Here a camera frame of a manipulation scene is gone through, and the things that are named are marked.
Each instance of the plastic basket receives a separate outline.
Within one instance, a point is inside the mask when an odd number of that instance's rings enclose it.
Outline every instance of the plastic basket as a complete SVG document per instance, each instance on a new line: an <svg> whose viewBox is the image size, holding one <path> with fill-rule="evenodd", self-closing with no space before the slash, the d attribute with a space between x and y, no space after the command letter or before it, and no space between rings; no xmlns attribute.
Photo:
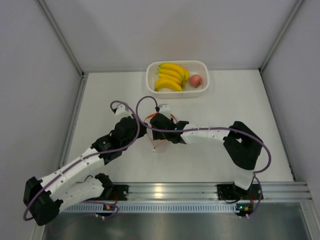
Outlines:
<svg viewBox="0 0 320 240"><path fill-rule="evenodd" d="M168 88L162 88L159 91L154 91L156 86L156 81L159 79L158 68L162 63L175 63L181 67L187 69L190 76L198 74L202 77L202 84L194 88L186 83L183 91L172 91ZM154 97L163 99L178 99L178 98L196 98L201 96L205 90L209 87L209 73L206 65L200 61L157 61L150 64L146 70L145 75L146 87L151 92Z"/></svg>

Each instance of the banana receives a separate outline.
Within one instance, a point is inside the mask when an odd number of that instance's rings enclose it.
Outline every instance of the banana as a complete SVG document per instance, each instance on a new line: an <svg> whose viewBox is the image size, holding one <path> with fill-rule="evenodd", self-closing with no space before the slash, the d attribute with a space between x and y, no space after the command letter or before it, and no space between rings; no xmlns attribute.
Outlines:
<svg viewBox="0 0 320 240"><path fill-rule="evenodd" d="M182 87L178 85L176 82L167 79L167 78L159 78L155 83L155 91L158 92L160 89L171 89L175 92L181 92Z"/></svg>
<svg viewBox="0 0 320 240"><path fill-rule="evenodd" d="M160 77L160 78L165 78L165 79L170 79L171 81L174 81L175 83L181 85L182 84L182 80L181 79L178 79L174 76L171 76L171 75L168 75L168 74L165 74L165 73L157 73L157 75Z"/></svg>
<svg viewBox="0 0 320 240"><path fill-rule="evenodd" d="M175 71L177 74L181 76L182 79L186 77L185 69L182 66L179 66L177 64L171 63L171 62L165 62L159 65L161 69L167 69L171 71Z"/></svg>
<svg viewBox="0 0 320 240"><path fill-rule="evenodd" d="M182 87L183 89L185 89L186 83L187 83L187 81L185 81L185 80L182 81L181 87Z"/></svg>
<svg viewBox="0 0 320 240"><path fill-rule="evenodd" d="M187 69L184 68L184 70L185 70L184 80L185 80L185 82L187 82L189 80L189 78L190 78L190 74L189 74Z"/></svg>
<svg viewBox="0 0 320 240"><path fill-rule="evenodd" d="M181 81L183 80L183 78L181 78L179 73L177 73L176 71L172 71L172 70L168 70L168 69L164 69L164 68L159 68L158 71L159 71L159 73L162 73L162 74L168 74L168 75L174 76Z"/></svg>

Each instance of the gray floor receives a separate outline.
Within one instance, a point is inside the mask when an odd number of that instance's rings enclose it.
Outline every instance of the gray floor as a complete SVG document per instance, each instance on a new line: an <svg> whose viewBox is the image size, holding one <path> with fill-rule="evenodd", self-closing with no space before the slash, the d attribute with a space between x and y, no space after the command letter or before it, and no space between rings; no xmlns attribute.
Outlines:
<svg viewBox="0 0 320 240"><path fill-rule="evenodd" d="M51 223L54 234L83 216L62 213ZM59 235L48 227L42 240L309 240L300 204L261 204L250 219L234 214L144 213L115 218L79 218Z"/></svg>

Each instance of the white floor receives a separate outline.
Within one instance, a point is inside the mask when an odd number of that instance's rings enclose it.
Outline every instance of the white floor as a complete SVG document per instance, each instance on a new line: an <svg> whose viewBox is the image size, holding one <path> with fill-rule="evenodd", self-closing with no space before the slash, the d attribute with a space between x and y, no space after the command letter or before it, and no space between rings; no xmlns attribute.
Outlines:
<svg viewBox="0 0 320 240"><path fill-rule="evenodd" d="M285 151L258 70L209 71L210 88L198 98L158 99L170 105L179 120L228 127L242 121L271 151L269 169L258 174L263 182L293 181ZM90 73L69 152L69 161L82 154L99 137L115 126L109 104L129 103L149 95L145 72ZM141 118L155 112L152 100L141 104ZM262 150L256 170L267 163ZM105 173L113 182L232 182L234 164L223 147L165 143L153 153L147 136L138 139L122 156L96 173Z"/></svg>

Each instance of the cable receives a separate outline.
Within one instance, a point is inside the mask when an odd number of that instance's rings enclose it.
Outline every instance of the cable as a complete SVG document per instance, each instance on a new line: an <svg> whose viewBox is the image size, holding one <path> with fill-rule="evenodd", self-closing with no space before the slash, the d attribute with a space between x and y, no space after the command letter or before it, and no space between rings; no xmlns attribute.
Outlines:
<svg viewBox="0 0 320 240"><path fill-rule="evenodd" d="M135 111L125 102L123 101L118 101L118 100L115 100L115 101L112 101L111 104L110 104L110 107L111 109L112 108L112 105L115 104L115 103L119 103L119 104L122 104L124 105L126 108L128 108L135 121L136 121L136 124L137 124L137 132L136 132L136 135L135 137L133 138L132 142L130 142L129 144L127 144L126 146L123 146L123 147L120 147L118 149L113 149L113 150L107 150L107 151L101 151L101 152L96 152L96 153L92 153L92 154L89 154L88 156L85 156L83 159L88 159L90 157L93 157L93 156L96 156L96 155L101 155L101 154L110 154L110 153L114 153L114 152L118 152L118 151L122 151L122 150L126 150L128 147L130 147L138 138L139 136L139 132L140 132L140 124L139 124L139 120L137 118L137 115L135 114ZM69 167L67 167L63 172L62 174L65 174L66 172L68 172L70 169L72 169L74 166L76 166L77 164L79 163L82 163L82 159L79 159L78 161L74 162L73 164L71 164ZM62 175L61 174L58 174L54 179L52 179L47 185L45 185L40 191L38 191L36 193L36 195L31 199L31 201L29 202L28 206L26 207L24 213L23 213L23 220L25 221L30 221L32 219L34 219L33 217L27 217L27 214L31 208L31 206L34 204L34 202L36 201L36 199L40 196L40 194L42 194L50 185L52 185L55 181L57 181Z"/></svg>
<svg viewBox="0 0 320 240"><path fill-rule="evenodd" d="M151 114L151 115L149 115L149 116L147 116L145 119L144 119L144 123L145 123L145 121L147 120L147 119L151 119L151 118L153 118L155 115L157 115L158 114L158 112L155 112L155 113L153 113L153 114ZM177 121L177 118L173 115L173 114L170 114L170 117L171 118L173 118L174 120L175 120L175 123L177 123L178 121Z"/></svg>
<svg viewBox="0 0 320 240"><path fill-rule="evenodd" d="M148 126L147 124L145 124L141 118L139 117L139 113L138 113L138 110L139 110L139 105L140 103L144 100L144 99L147 99L147 98L150 98L150 99L153 99L154 102L155 102L155 107L156 108L159 108L158 107L158 103L157 103L157 100L153 97L153 96L144 96L143 98L141 98L138 103L136 104L135 106L135 114L139 120L139 122L145 126L147 129L150 129L152 131L155 131L155 132L161 132L161 133L184 133L184 132L192 132L192 131L207 131L207 130L226 130L226 131L232 131L232 132L235 132L235 133L238 133L238 134L242 134L242 135L245 135L253 140L255 140L256 142L258 142L266 151L267 155L268 155L268 163L267 165L261 169L261 170L258 170L258 171L254 171L253 174L258 174L258 173L262 173L264 172L265 170L267 170L267 168L269 168L270 164L271 164L271 153L270 153L270 150L267 148L267 146L257 137L249 134L249 133L246 133L244 131L241 131L241 130L237 130L237 129L234 129L234 128L230 128L230 127L200 127L200 128L190 128L190 129L182 129L182 130L165 130L165 129L157 129L157 128L154 128L154 127L151 127L151 126Z"/></svg>
<svg viewBox="0 0 320 240"><path fill-rule="evenodd" d="M102 205L108 205L108 206L111 206L113 207L113 211L115 210L115 212L113 212L111 215L109 216L104 216L104 217L101 217L103 220L105 219L110 219L110 218L113 218L115 217L118 212L119 212L119 207L115 205L115 203L112 203L112 204L109 204L109 203L106 203L106 202L98 202L98 201L83 201L83 203L89 203L89 204L102 204ZM52 222L49 224L49 230L50 230L50 234L54 237L60 235L62 232L64 232L68 227L70 227L72 224L74 224L75 222L83 219L83 218L86 218L86 217L98 217L97 214L95 213L88 213L88 214L84 214L82 216L79 216L77 217L76 219L72 220L71 222L69 222L63 229L61 229L60 231L54 233L54 230L53 230L53 224Z"/></svg>
<svg viewBox="0 0 320 240"><path fill-rule="evenodd" d="M226 204L235 204L235 203L237 203L237 202L239 202L240 201L240 199L238 199L238 200L234 200L234 201L226 201L226 200L224 200L224 199L222 199Z"/></svg>
<svg viewBox="0 0 320 240"><path fill-rule="evenodd" d="M256 175L253 176L253 178L258 182L258 185L259 185L259 189L260 189L260 195L259 195L259 199L258 199L258 202L256 203L253 211L247 215L247 217L240 217L241 219L244 219L244 218L249 218L250 216L252 216L258 209L259 205L260 205L260 202L262 200L262 196L263 196L263 192L262 192L262 186L261 186L261 183L259 181L259 179L257 178Z"/></svg>
<svg viewBox="0 0 320 240"><path fill-rule="evenodd" d="M254 196L252 194L250 194L250 205L251 207L254 206L255 200L254 200Z"/></svg>
<svg viewBox="0 0 320 240"><path fill-rule="evenodd" d="M112 106L113 106L113 104L115 104L115 103L122 104L122 105L124 105L126 108L128 108L128 109L131 111L131 113L132 113L132 115L133 115L133 118L136 120L136 123L137 123L137 132L136 132L136 135L135 135L135 137L133 138L133 140L132 140L129 144L127 144L126 146L120 147L120 148L118 148L118 149L106 150L106 151L101 151L101 152L92 153L92 154L89 154L89 155L85 156L83 159L85 160L85 159L88 159L88 158L93 157L93 156L96 156L96 155L109 154L109 153L114 153L114 152L126 150L127 148L129 148L129 147L137 140L137 138L138 138L138 136L139 136L139 133L140 133L140 124L139 124L139 122L140 122L140 123L141 123L143 126L145 126L146 128L148 128L148 129L150 129L150 130L152 130L152 131L162 132L162 133L183 133L183 132L191 132L191 131L226 130L226 131L233 131L233 132L235 132L235 133L239 133L239 134L245 135L245 136L247 136L247 137L255 140L256 142L258 142L258 143L266 150L266 152L267 152L267 154L268 154L268 163L267 163L267 165L266 165L263 169L258 170L258 171L254 171L253 173L254 173L254 174L262 173L262 172L264 172L264 171L270 166L270 164L271 164L271 153L270 153L269 149L267 148L267 146L266 146L260 139L258 139L257 137L252 136L252 135L250 135L250 134L248 134L248 133L246 133L246 132L244 132L244 131L240 131L240 130L237 130L237 129L233 129L233 128L230 128L230 127L201 127L201 128L182 129L182 130L165 130L165 129L157 129L157 128L153 128L153 127L148 126L147 124L145 124L145 123L141 120L141 118L139 117L139 114L138 114L138 109L139 109L140 103L141 103L144 99L147 99L147 98L151 98L151 99L154 100L155 106L156 106L155 108L156 108L156 110L158 111L158 110L159 110L158 102L157 102L157 100L156 100L153 96L144 96L144 97L142 97L142 98L138 101L138 103L137 103L137 105L136 105L136 107L135 107L135 112L136 112L136 113L134 112L134 110L133 110L127 103L125 103L125 102L123 102L123 101L118 101L118 100L112 101L112 102L110 103L110 108L111 108L113 111L114 111L115 109L114 109ZM65 174L65 173L68 172L70 169L72 169L74 166L76 166L77 164L81 163L82 161L83 161L82 159L79 159L78 161L74 162L74 163L71 164L69 167L67 167L67 168L62 172L62 174ZM57 180L60 178L60 176L62 176L62 175L61 175L61 174L58 174L58 175L57 175L54 179L52 179L47 185L45 185L39 192L37 192L37 194L32 198L32 200L29 202L28 206L26 207L26 209L25 209L25 211L24 211L24 213L23 213L23 219L24 219L25 221L30 221L30 220L34 219L33 217L27 218L27 214L28 214L31 206L34 204L34 202L35 202L36 199L40 196L40 194L42 194L50 185L52 185L55 181L57 181ZM262 189L261 189L261 191L260 191L260 198L259 198L259 201L258 201L258 203L257 203L256 208L259 206L261 198L262 198Z"/></svg>
<svg viewBox="0 0 320 240"><path fill-rule="evenodd" d="M114 204L117 204L118 203L118 194L116 191L114 191L113 194L115 195L115 203Z"/></svg>
<svg viewBox="0 0 320 240"><path fill-rule="evenodd" d="M76 183L76 184L83 184L83 183L85 183L85 182L87 181L88 177L94 178L92 175L88 175L88 176L85 178L84 181L76 181L75 183Z"/></svg>

